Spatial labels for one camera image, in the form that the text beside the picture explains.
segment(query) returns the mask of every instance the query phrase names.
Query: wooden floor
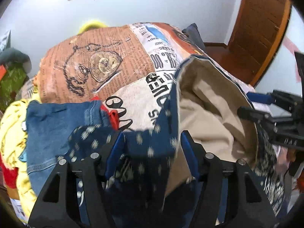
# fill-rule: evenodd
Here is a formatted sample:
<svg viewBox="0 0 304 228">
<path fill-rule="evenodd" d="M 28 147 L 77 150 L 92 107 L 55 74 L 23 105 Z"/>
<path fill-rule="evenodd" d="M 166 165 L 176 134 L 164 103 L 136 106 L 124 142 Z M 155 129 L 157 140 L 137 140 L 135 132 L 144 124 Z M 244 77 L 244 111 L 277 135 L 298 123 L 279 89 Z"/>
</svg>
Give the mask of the wooden floor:
<svg viewBox="0 0 304 228">
<path fill-rule="evenodd" d="M 206 53 L 230 74 L 246 84 L 253 79 L 254 73 L 250 69 L 246 69 L 246 65 L 224 47 L 209 46 L 206 47 Z"/>
</svg>

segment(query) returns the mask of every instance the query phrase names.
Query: watch face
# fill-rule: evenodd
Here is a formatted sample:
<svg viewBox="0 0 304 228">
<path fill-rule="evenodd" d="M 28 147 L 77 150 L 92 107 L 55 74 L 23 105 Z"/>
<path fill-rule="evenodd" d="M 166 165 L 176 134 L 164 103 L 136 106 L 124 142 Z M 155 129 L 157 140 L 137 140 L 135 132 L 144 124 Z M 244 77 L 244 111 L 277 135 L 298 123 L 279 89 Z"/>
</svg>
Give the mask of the watch face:
<svg viewBox="0 0 304 228">
<path fill-rule="evenodd" d="M 89 61 L 89 69 L 94 80 L 104 82 L 119 68 L 121 57 L 114 51 L 94 53 Z"/>
</svg>

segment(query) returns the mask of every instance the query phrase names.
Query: pile of clothes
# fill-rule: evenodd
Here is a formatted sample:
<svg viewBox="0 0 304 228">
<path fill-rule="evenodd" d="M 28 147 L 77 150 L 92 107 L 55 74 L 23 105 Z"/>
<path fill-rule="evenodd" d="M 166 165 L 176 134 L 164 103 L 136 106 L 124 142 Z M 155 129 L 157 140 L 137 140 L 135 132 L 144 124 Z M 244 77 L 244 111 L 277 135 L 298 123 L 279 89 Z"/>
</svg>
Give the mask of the pile of clothes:
<svg viewBox="0 0 304 228">
<path fill-rule="evenodd" d="M 202 184 L 181 149 L 183 130 L 222 160 L 245 159 L 275 214 L 282 211 L 284 188 L 267 134 L 237 115 L 240 106 L 254 107 L 246 96 L 254 89 L 178 28 L 135 23 L 72 37 L 48 51 L 33 85 L 0 124 L 1 158 L 7 169 L 18 168 L 26 215 L 59 160 L 81 161 L 117 131 L 122 153 L 106 176 L 105 196 L 118 227 L 189 225 Z M 82 223 L 89 224 L 86 186 L 75 184 Z"/>
</svg>

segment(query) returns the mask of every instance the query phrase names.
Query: wooden door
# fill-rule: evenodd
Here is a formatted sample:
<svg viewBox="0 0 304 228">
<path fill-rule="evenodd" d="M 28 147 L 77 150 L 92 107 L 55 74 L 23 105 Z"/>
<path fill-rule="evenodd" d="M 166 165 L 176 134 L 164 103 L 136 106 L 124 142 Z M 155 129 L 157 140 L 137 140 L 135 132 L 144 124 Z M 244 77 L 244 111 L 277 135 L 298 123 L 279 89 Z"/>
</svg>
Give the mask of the wooden door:
<svg viewBox="0 0 304 228">
<path fill-rule="evenodd" d="M 290 15 L 289 0 L 242 0 L 228 49 L 255 85 L 271 62 Z"/>
</svg>

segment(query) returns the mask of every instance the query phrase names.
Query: green cloth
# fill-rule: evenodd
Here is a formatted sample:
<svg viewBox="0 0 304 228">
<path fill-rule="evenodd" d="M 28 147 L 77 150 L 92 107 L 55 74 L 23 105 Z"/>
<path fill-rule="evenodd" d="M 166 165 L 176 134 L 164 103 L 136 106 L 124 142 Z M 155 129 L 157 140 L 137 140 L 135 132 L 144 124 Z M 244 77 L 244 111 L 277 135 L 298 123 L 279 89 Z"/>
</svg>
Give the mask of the green cloth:
<svg viewBox="0 0 304 228">
<path fill-rule="evenodd" d="M 14 62 L 7 69 L 0 81 L 0 110 L 4 112 L 11 102 L 15 100 L 16 93 L 25 82 L 27 75 L 22 63 Z"/>
</svg>

